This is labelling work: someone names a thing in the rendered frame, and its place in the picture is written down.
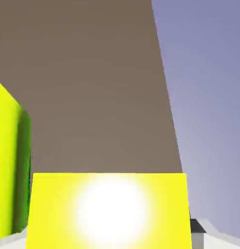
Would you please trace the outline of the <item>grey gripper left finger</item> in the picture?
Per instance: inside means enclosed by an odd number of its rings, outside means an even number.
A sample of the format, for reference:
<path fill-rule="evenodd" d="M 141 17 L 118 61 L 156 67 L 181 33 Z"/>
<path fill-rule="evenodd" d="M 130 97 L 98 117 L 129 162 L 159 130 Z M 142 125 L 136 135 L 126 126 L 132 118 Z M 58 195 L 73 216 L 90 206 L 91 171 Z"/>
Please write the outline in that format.
<path fill-rule="evenodd" d="M 26 249 L 27 227 L 18 233 L 0 239 L 0 249 Z"/>

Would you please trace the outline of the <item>small yellow cube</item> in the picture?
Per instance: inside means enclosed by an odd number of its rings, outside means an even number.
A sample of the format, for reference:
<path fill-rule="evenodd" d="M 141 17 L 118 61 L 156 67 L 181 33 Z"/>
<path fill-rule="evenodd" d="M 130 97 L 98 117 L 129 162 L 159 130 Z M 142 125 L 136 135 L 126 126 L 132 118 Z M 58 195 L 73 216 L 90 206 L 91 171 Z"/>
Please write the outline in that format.
<path fill-rule="evenodd" d="M 192 249 L 183 173 L 35 173 L 26 249 Z"/>

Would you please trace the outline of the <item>small lime green cube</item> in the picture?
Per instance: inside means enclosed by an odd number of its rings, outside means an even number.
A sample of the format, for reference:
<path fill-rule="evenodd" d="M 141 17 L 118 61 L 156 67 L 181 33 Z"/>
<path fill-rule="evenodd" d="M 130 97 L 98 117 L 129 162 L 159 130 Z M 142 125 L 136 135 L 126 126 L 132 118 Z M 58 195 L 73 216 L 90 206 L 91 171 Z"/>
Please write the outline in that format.
<path fill-rule="evenodd" d="M 30 177 L 31 119 L 0 83 L 0 239 L 27 226 Z"/>

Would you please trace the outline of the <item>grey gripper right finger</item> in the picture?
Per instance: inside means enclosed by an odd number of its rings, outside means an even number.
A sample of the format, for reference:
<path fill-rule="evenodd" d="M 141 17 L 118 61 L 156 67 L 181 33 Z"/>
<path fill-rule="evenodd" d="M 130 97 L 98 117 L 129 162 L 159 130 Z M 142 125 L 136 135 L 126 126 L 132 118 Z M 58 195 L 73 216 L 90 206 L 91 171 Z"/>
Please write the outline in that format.
<path fill-rule="evenodd" d="M 219 232 L 207 219 L 190 219 L 192 249 L 240 249 L 240 239 Z"/>

